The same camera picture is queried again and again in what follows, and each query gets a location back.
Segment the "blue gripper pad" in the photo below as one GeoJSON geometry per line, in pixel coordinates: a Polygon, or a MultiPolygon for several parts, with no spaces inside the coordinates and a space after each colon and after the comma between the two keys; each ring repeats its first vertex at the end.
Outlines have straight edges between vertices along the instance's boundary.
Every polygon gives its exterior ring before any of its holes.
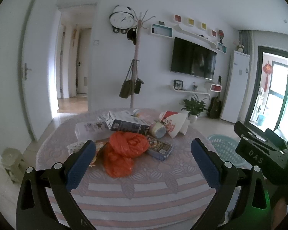
{"type": "Polygon", "coordinates": [[[218,190],[221,185],[220,172],[203,148],[205,147],[202,147],[197,139],[194,139],[191,143],[192,156],[208,182],[209,187],[218,190]]]}
{"type": "Polygon", "coordinates": [[[66,174],[65,186],[68,192],[70,192],[73,189],[76,189],[79,186],[81,179],[84,176],[89,164],[95,157],[95,154],[96,154],[96,146],[95,146],[95,143],[91,141],[85,147],[85,149],[82,151],[78,159],[74,162],[73,166],[70,168],[70,170],[66,174]]]}

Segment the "white flower pot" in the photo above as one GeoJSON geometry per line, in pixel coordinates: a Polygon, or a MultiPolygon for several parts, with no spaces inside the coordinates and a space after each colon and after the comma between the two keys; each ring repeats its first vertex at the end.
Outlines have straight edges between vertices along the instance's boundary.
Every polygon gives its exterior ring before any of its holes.
{"type": "Polygon", "coordinates": [[[189,115],[189,120],[190,120],[190,123],[194,123],[197,120],[197,116],[190,114],[189,115]]]}

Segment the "gray curtain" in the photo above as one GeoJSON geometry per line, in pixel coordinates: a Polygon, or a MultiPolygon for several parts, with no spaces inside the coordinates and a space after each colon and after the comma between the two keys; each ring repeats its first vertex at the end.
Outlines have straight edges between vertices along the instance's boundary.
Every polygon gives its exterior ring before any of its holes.
{"type": "Polygon", "coordinates": [[[251,52],[252,52],[252,32],[250,30],[239,31],[239,41],[244,46],[243,53],[251,55],[251,52]]]}

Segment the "guitar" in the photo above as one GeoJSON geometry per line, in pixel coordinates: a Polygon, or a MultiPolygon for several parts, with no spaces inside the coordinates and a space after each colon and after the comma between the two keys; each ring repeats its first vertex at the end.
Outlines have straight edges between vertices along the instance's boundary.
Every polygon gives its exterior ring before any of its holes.
{"type": "MultiPolygon", "coordinates": [[[[221,85],[222,83],[222,77],[219,76],[218,83],[221,85]]],[[[220,93],[217,97],[214,97],[211,99],[210,106],[207,110],[208,116],[210,118],[219,118],[221,114],[222,109],[222,101],[220,101],[220,93]]]]}

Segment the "television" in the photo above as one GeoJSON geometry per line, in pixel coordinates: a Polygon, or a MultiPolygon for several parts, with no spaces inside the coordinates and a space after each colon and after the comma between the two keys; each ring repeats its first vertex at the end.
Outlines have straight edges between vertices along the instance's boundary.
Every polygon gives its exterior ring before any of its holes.
{"type": "Polygon", "coordinates": [[[171,72],[213,80],[217,53],[175,37],[171,72]]]}

